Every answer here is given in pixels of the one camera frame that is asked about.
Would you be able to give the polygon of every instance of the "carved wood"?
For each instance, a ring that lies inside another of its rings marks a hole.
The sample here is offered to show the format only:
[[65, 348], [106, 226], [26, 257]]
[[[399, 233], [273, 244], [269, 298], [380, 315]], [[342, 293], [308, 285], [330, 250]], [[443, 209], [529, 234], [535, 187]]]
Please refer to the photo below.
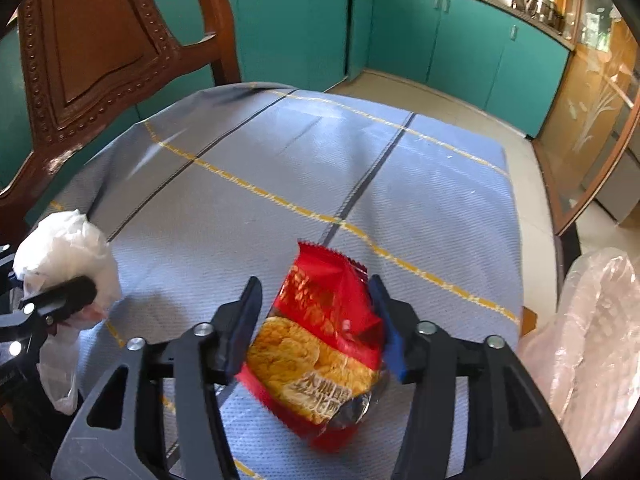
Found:
[[0, 190], [0, 240], [18, 243], [24, 215], [62, 164], [124, 110], [207, 64], [239, 82], [228, 0], [199, 0], [207, 39], [181, 46], [154, 0], [23, 0], [18, 27], [33, 151]]

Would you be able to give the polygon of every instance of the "floor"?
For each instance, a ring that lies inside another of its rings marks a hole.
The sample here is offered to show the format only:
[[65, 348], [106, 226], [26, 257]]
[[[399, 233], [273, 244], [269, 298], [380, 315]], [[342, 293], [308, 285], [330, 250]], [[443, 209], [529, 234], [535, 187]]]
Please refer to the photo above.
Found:
[[556, 312], [556, 250], [540, 168], [524, 134], [462, 101], [395, 76], [364, 72], [330, 92], [404, 108], [501, 143], [520, 218], [524, 304], [538, 314], [538, 326], [545, 324]]
[[640, 269], [640, 205], [625, 221], [616, 224], [600, 204], [592, 202], [576, 224], [583, 254], [616, 247], [628, 254], [635, 269]]

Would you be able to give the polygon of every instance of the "black clamp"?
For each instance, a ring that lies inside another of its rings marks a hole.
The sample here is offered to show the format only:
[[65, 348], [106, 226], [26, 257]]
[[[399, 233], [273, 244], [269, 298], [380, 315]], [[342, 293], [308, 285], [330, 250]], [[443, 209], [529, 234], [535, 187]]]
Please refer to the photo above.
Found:
[[[22, 282], [13, 272], [11, 247], [0, 250], [0, 292], [4, 294]], [[16, 310], [0, 314], [0, 404], [33, 375], [48, 330], [93, 303], [96, 292], [95, 283], [80, 276], [22, 298]]]
[[[385, 325], [386, 365], [402, 383], [415, 383], [394, 480], [446, 476], [460, 376], [468, 377], [468, 437], [464, 471], [453, 478], [580, 478], [562, 429], [503, 338], [452, 338], [393, 300], [379, 276], [369, 292]], [[130, 339], [79, 410], [53, 480], [177, 479], [168, 471], [162, 423], [162, 379], [170, 377], [186, 478], [237, 479], [214, 384], [229, 384], [239, 372], [261, 304], [260, 282], [251, 278], [239, 301], [180, 338], [153, 345]]]
[[393, 480], [446, 476], [456, 377], [467, 377], [468, 431], [460, 480], [578, 480], [580, 469], [544, 397], [499, 335], [481, 343], [449, 336], [393, 300], [379, 276], [369, 293], [385, 324], [384, 359], [414, 400]]
[[252, 277], [238, 301], [178, 339], [130, 339], [78, 411], [52, 478], [177, 479], [168, 472], [162, 424], [162, 380], [175, 378], [186, 477], [237, 479], [214, 385], [229, 384], [240, 371], [261, 307], [262, 285]]

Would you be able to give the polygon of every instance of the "snack package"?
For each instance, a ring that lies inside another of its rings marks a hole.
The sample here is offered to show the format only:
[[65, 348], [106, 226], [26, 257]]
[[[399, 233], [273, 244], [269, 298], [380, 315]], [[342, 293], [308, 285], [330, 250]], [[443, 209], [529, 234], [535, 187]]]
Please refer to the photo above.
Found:
[[238, 380], [300, 437], [337, 450], [384, 390], [382, 320], [364, 266], [299, 247]]

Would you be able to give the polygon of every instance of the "dark stripe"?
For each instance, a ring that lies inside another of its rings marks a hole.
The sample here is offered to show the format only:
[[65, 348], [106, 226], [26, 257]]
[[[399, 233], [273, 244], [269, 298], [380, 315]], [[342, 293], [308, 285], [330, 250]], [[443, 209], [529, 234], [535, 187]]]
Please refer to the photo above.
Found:
[[[365, 173], [360, 181], [354, 186], [351, 193], [347, 196], [347, 200], [342, 204], [340, 210], [338, 211], [338, 214], [336, 215], [340, 220], [347, 219], [347, 216], [356, 205], [356, 202], [360, 199], [360, 197], [366, 191], [367, 187], [369, 187], [371, 181], [378, 174], [380, 168], [382, 168], [383, 164], [389, 158], [389, 155], [391, 155], [391, 152], [398, 145], [398, 142], [400, 142], [400, 139], [402, 139], [404, 132], [410, 126], [416, 115], [417, 114], [415, 113], [409, 115], [408, 119], [404, 122], [402, 127], [398, 128], [396, 134], [389, 141], [388, 145], [386, 145], [385, 149], [382, 150], [373, 165], [369, 168], [369, 171], [367, 171], [367, 173]], [[328, 247], [329, 243], [331, 243], [331, 240], [334, 239], [334, 236], [338, 232], [339, 228], [340, 224], [332, 224], [328, 232], [324, 236], [324, 239], [322, 240], [322, 245]]]
[[[258, 110], [255, 114], [253, 114], [251, 117], [245, 119], [244, 121], [242, 121], [240, 124], [238, 124], [238, 126], [234, 126], [233, 128], [231, 128], [228, 132], [224, 133], [223, 135], [219, 136], [217, 139], [215, 139], [214, 141], [210, 142], [207, 146], [205, 146], [202, 150], [200, 150], [199, 153], [196, 154], [196, 158], [201, 158], [202, 156], [204, 156], [209, 150], [211, 150], [212, 148], [214, 148], [215, 146], [217, 146], [222, 140], [226, 139], [229, 135], [231, 135], [233, 132], [238, 131], [240, 128], [242, 128], [243, 126], [245, 126], [245, 124], [249, 123], [250, 121], [254, 120], [258, 115], [260, 115], [263, 111], [268, 110], [269, 108], [271, 108], [274, 104], [277, 104], [278, 102], [282, 101], [287, 95], [291, 95], [293, 94], [293, 92], [295, 92], [297, 89], [293, 89], [291, 91], [289, 91], [286, 95], [283, 95], [281, 97], [278, 97], [273, 103], [269, 103], [268, 105], [266, 105], [264, 108]], [[153, 198], [160, 193], [172, 180], [174, 180], [177, 176], [179, 176], [184, 170], [186, 170], [188, 167], [190, 167], [192, 164], [194, 163], [194, 160], [189, 160], [183, 167], [181, 167], [178, 171], [176, 171], [174, 174], [172, 174], [168, 179], [166, 179], [152, 194], [150, 194], [148, 197], [146, 197], [146, 199], [137, 207], [135, 208], [130, 214], [129, 216], [127, 216], [124, 220], [124, 222], [120, 225], [120, 227], [118, 227], [116, 229], [115, 232], [113, 232], [113, 234], [111, 234], [111, 236], [109, 236], [108, 240], [111, 242], [113, 241], [113, 239], [118, 236], [120, 234], [120, 232], [126, 227], [126, 225], [142, 210], [142, 208], [147, 205], [149, 202], [151, 202], [151, 200], [153, 200]]]

